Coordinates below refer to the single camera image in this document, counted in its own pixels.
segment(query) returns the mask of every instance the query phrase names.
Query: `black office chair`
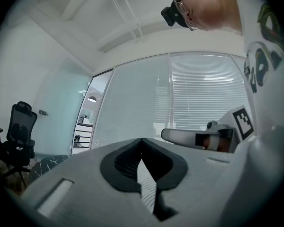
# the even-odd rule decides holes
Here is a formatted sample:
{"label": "black office chair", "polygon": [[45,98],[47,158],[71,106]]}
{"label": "black office chair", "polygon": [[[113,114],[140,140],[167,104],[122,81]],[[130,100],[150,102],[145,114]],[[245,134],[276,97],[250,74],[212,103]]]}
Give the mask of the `black office chair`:
{"label": "black office chair", "polygon": [[30,172],[23,167],[29,165],[31,158],[34,158],[35,141],[30,139],[33,126],[37,120],[37,114],[32,112],[32,107],[25,102],[14,104],[11,109],[9,131],[7,141],[1,143],[0,139],[0,160],[14,168],[2,175],[5,178],[19,172],[21,180],[26,187],[21,172]]}

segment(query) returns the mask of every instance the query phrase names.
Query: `white wall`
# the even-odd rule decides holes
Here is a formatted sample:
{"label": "white wall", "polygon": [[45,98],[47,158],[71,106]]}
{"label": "white wall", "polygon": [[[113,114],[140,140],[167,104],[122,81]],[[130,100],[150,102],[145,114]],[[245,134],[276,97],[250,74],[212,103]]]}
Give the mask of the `white wall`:
{"label": "white wall", "polygon": [[0,30],[0,128],[6,139],[11,107],[18,101],[31,106],[43,89],[51,72],[67,58],[91,71],[70,55],[35,22],[24,16],[21,24]]}
{"label": "white wall", "polygon": [[177,28],[146,35],[138,42],[129,41],[105,53],[96,73],[136,59],[171,52],[208,51],[244,56],[242,36],[222,30],[191,32]]}
{"label": "white wall", "polygon": [[58,11],[48,2],[38,3],[27,9],[25,14],[92,71],[102,59],[103,53],[96,50],[93,38],[80,30],[73,21],[62,21]]}

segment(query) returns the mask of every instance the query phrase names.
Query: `eyeglasses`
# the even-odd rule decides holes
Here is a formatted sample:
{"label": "eyeglasses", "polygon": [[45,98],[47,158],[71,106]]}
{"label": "eyeglasses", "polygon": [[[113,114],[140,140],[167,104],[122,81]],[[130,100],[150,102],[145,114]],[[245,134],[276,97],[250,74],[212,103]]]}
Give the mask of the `eyeglasses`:
{"label": "eyeglasses", "polygon": [[178,2],[178,1],[174,1],[174,3],[175,3],[175,5],[176,5],[176,8],[177,8],[177,10],[179,11],[179,13],[183,16],[187,27],[188,27],[191,31],[197,30],[198,28],[194,25],[193,21],[190,21],[190,20],[186,20],[186,19],[185,19],[185,15],[187,14],[187,11],[186,11],[186,9],[185,9],[183,3],[182,3],[182,2]]}

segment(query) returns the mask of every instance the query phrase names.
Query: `white t-shirt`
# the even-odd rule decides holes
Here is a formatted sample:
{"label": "white t-shirt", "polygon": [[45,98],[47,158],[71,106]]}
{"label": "white t-shirt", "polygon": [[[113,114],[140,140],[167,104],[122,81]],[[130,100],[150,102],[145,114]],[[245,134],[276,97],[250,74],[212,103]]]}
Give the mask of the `white t-shirt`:
{"label": "white t-shirt", "polygon": [[256,134],[284,126],[284,32],[266,0],[237,0],[245,40],[245,89]]}

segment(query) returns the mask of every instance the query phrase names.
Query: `window blinds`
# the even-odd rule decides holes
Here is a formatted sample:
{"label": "window blinds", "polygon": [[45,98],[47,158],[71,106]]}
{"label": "window blinds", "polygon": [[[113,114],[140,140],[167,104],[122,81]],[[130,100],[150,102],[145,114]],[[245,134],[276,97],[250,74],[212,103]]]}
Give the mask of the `window blinds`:
{"label": "window blinds", "polygon": [[118,66],[105,93],[91,148],[135,139],[161,139],[169,127],[168,56]]}
{"label": "window blinds", "polygon": [[205,130],[209,121],[240,105],[251,116],[243,76],[229,55],[174,53],[170,64],[174,129]]}

